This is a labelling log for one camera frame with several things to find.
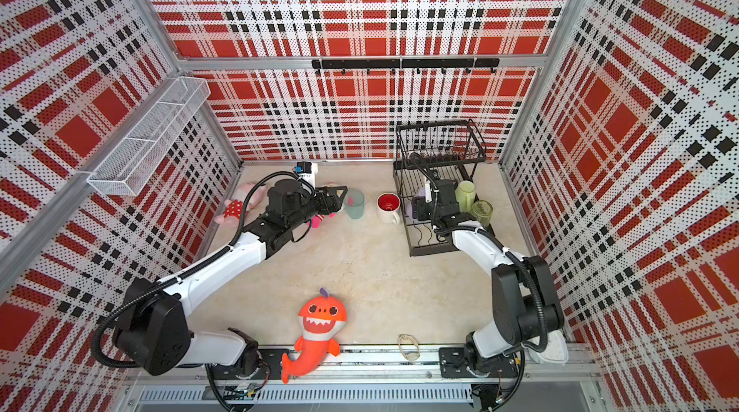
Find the purple plastic cup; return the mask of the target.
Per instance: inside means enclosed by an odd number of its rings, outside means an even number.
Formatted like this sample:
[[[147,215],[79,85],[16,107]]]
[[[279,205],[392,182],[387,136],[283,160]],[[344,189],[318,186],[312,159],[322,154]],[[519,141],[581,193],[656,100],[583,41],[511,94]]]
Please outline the purple plastic cup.
[[[414,198],[411,198],[411,200],[408,200],[408,202],[406,202],[406,206],[405,206],[406,216],[411,221],[416,219],[415,210],[414,210],[414,200],[415,200]]]

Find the tall green plastic cup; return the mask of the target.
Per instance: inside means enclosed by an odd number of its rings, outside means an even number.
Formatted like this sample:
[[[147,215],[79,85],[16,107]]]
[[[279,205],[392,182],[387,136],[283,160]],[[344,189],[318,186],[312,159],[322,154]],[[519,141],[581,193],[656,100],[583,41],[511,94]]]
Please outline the tall green plastic cup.
[[[490,225],[493,212],[494,207],[487,200],[477,200],[471,207],[471,215],[481,224],[481,227]]]

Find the light green ceramic mug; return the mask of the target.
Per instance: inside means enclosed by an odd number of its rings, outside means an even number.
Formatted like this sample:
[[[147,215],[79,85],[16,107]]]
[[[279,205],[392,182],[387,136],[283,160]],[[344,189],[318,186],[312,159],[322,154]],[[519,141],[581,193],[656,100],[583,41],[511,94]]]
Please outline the light green ceramic mug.
[[[477,198],[475,185],[469,180],[460,181],[455,189],[455,198],[461,212],[471,213]]]

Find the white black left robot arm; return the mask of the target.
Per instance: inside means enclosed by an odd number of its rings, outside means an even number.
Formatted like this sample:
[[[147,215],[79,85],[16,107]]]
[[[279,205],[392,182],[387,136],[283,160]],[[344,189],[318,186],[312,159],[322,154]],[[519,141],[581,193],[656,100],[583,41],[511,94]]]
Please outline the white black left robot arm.
[[[294,230],[317,215],[340,211],[348,189],[315,188],[285,172],[276,173],[265,212],[239,225],[232,240],[196,264],[157,281],[136,279],[123,305],[112,311],[92,340],[95,359],[109,367],[142,368],[163,375],[183,366],[221,365],[238,375],[260,368],[257,342],[236,329],[194,332],[192,312],[240,273],[293,242]]]

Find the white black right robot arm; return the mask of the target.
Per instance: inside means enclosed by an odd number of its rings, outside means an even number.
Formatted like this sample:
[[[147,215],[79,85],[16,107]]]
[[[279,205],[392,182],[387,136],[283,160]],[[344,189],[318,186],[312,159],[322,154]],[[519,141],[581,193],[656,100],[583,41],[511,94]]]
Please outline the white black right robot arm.
[[[562,332],[564,314],[545,260],[507,248],[473,215],[463,212],[449,179],[427,179],[423,195],[413,198],[415,218],[430,223],[434,233],[465,252],[490,277],[493,319],[469,336],[471,363],[518,352],[540,362],[569,359]]]

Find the black wire dish rack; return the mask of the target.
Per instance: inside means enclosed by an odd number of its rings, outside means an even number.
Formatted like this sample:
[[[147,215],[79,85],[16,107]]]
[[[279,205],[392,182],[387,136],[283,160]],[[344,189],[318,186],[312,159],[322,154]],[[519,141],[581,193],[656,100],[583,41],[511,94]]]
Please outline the black wire dish rack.
[[[454,252],[456,247],[450,237],[440,236],[437,229],[455,225],[411,221],[405,206],[408,200],[419,196],[427,180],[473,180],[477,165],[487,159],[479,130],[471,120],[408,123],[396,128],[395,143],[394,181],[410,255]],[[462,212],[461,217],[461,223],[473,219],[470,213]]]

